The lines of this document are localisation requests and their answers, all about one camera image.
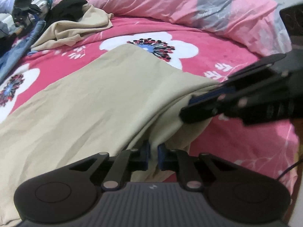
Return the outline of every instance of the beige fabric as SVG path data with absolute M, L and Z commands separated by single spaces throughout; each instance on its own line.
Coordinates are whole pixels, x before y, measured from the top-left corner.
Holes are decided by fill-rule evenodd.
M 165 179 L 155 172 L 157 145 L 189 148 L 208 121 L 182 124 L 180 108 L 215 84 L 125 44 L 49 85 L 0 124 L 0 224 L 19 221 L 13 195 L 25 180 L 145 138 L 153 161 L 133 180 Z
M 84 15 L 79 22 L 61 20 L 49 28 L 31 46 L 33 51 L 54 49 L 63 45 L 73 46 L 92 33 L 98 33 L 112 27 L 110 19 L 113 14 L 107 14 L 88 3 L 83 6 Z

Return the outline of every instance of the metal rivet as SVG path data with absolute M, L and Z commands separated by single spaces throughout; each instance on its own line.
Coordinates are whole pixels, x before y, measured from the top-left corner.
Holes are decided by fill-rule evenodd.
M 274 106 L 268 105 L 266 109 L 266 117 L 270 119 L 274 115 Z
M 285 77 L 287 77 L 287 76 L 288 76 L 288 71 L 282 72 L 281 77 L 285 78 Z
M 214 109 L 212 110 L 212 115 L 216 115 L 217 113 L 218 113 L 218 109 L 214 108 Z
M 107 189 L 114 189 L 118 187 L 118 183 L 116 181 L 106 181 L 103 183 L 103 186 Z
M 100 154 L 100 155 L 108 155 L 107 152 L 100 152 L 99 154 Z
M 202 183 L 198 181 L 189 181 L 186 186 L 190 189 L 199 189 L 202 186 Z
M 226 94 L 222 94 L 222 95 L 220 95 L 219 97 L 218 97 L 218 101 L 220 101 L 220 100 L 223 100 L 224 98 L 225 98 L 225 96 L 226 96 Z
M 247 98 L 244 97 L 244 98 L 241 98 L 239 101 L 238 101 L 238 107 L 245 107 L 247 104 Z

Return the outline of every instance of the pink bedsheet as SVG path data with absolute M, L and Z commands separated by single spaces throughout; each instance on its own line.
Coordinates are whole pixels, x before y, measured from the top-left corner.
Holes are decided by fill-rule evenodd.
M 218 81 L 258 59 L 244 46 L 200 29 L 145 18 L 115 17 L 112 23 L 112 28 L 78 42 L 74 48 L 66 46 L 24 57 L 12 74 L 21 75 L 11 92 L 2 91 L 12 83 L 11 77 L 0 86 L 0 122 L 49 84 L 125 43 L 136 44 L 184 72 Z M 144 40 L 155 40 L 155 45 L 151 47 Z M 190 154 L 210 152 L 276 178 L 293 164 L 296 149 L 297 138 L 289 122 L 244 127 L 240 120 L 220 115 L 192 143 Z M 282 182 L 291 192 L 295 180 L 296 173 L 292 172 Z

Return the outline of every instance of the blue jeans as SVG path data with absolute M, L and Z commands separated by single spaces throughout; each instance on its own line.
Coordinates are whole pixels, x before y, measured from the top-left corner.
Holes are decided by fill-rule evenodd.
M 38 39 L 44 27 L 45 21 L 38 21 L 27 38 L 23 39 L 0 58 L 0 84 L 3 83 L 5 77 Z

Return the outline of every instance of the black device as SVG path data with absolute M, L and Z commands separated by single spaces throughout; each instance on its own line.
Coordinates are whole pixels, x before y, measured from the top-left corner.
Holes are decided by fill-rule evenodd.
M 12 17 L 16 27 L 20 25 L 27 26 L 26 20 L 29 13 L 40 15 L 42 11 L 36 4 L 32 4 L 31 0 L 15 0 Z
M 148 168 L 149 143 L 109 157 L 101 152 L 32 178 L 15 192 L 18 227 L 283 227 L 290 204 L 277 180 L 211 154 L 191 157 L 158 146 L 162 171 L 177 183 L 129 182 Z
M 303 118 L 302 59 L 299 49 L 264 57 L 207 94 L 193 97 L 180 117 L 195 123 L 224 113 L 246 125 Z

